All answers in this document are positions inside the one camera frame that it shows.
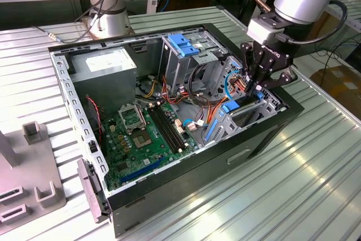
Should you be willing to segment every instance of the gray 3d printed part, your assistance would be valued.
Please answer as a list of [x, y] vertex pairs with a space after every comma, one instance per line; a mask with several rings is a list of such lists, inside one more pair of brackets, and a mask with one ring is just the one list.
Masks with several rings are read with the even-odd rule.
[[10, 204], [14, 201], [23, 198], [27, 194], [28, 192], [25, 189], [23, 189], [22, 186], [15, 187], [0, 194], [0, 204], [3, 205]]
[[46, 126], [31, 122], [2, 135], [17, 165], [0, 154], [0, 235], [64, 206], [64, 196]]
[[42, 140], [40, 127], [36, 121], [23, 124], [22, 130], [28, 145], [40, 142]]
[[58, 202], [59, 193], [57, 188], [54, 186], [54, 183], [50, 181], [50, 194], [49, 191], [41, 192], [38, 187], [34, 187], [35, 199], [42, 208], [50, 207]]
[[23, 219], [24, 217], [28, 217], [31, 214], [31, 210], [26, 204], [22, 204], [20, 206], [14, 207], [6, 212], [0, 214], [1, 223], [11, 225], [12, 223]]
[[1, 133], [0, 131], [0, 154], [2, 154], [5, 162], [7, 163], [7, 166], [10, 168], [13, 168], [18, 165], [18, 160], [16, 157], [16, 153], [11, 148], [10, 144], [6, 140], [6, 137]]

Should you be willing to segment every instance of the blue plastic clip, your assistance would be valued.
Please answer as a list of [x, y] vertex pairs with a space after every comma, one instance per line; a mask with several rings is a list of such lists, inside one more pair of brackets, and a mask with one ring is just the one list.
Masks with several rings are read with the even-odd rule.
[[168, 39], [182, 56], [192, 56], [199, 53], [199, 50], [193, 47], [190, 41], [182, 34], [169, 35]]
[[262, 100], [263, 97], [265, 97], [265, 95], [263, 93], [261, 93], [260, 91], [258, 93], [256, 93], [256, 96], [258, 97], [259, 100]]
[[229, 101], [224, 103], [222, 106], [222, 109], [225, 111], [225, 113], [229, 113], [237, 108], [239, 108], [239, 105], [235, 101]]

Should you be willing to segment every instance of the motherboard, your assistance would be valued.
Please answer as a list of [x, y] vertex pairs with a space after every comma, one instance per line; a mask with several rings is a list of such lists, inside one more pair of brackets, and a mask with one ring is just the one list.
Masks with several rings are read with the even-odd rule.
[[167, 103], [127, 106], [104, 120], [108, 189], [117, 189], [197, 150], [196, 142], [179, 122]]

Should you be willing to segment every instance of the aluminum profile table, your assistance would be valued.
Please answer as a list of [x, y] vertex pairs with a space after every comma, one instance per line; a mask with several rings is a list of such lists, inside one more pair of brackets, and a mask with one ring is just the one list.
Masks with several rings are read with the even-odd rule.
[[[130, 21], [138, 33], [213, 23], [236, 44], [249, 40], [240, 23], [215, 7]], [[64, 40], [85, 30], [81, 24], [45, 28]], [[0, 129], [7, 133], [32, 120], [46, 124], [67, 204], [0, 240], [114, 240], [107, 221], [94, 223], [77, 175], [82, 155], [47, 53], [53, 45], [31, 28], [0, 32]], [[285, 89], [305, 110], [263, 153], [120, 240], [356, 240], [360, 121], [301, 74]]]
[[[343, 2], [349, 10], [346, 25], [353, 28], [358, 33], [361, 32], [361, 0], [338, 0]], [[336, 17], [338, 20], [342, 17], [341, 8], [336, 5], [329, 5], [326, 12]]]

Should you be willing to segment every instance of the ram slot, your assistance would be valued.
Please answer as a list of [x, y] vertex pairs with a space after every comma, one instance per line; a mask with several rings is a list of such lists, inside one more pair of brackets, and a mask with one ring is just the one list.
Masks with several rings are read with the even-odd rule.
[[182, 139], [160, 108], [152, 109], [148, 111], [148, 113], [174, 154], [177, 153], [179, 149], [185, 148]]

